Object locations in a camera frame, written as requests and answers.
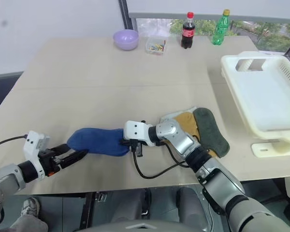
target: white wall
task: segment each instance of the white wall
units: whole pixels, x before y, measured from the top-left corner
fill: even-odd
[[[127,0],[132,18],[217,19],[223,9],[234,20],[290,23],[290,0]]]
[[[49,38],[123,28],[117,0],[0,0],[0,74],[23,71]]]

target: yellow bottle cap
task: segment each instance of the yellow bottle cap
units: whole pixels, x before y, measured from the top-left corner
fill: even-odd
[[[223,15],[225,15],[225,16],[229,16],[229,15],[230,15],[230,10],[229,10],[229,9],[225,9],[225,10],[223,11]]]

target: bottle cap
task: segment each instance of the bottle cap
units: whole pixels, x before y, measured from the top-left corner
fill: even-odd
[[[188,13],[187,13],[187,17],[188,17],[188,18],[193,18],[193,12],[188,12]]]
[[[223,11],[223,15],[225,15],[225,16],[229,16],[229,15],[230,15],[230,10],[229,10],[229,9],[225,9],[225,10]]]

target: clear plastic box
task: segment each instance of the clear plastic box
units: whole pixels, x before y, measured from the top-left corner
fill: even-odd
[[[163,55],[166,49],[167,37],[151,36],[146,42],[146,52],[150,54]]]

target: purple bowl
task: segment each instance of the purple bowl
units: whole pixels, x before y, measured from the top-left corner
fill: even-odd
[[[120,30],[113,35],[114,43],[122,50],[133,50],[139,43],[139,34],[134,30]]]

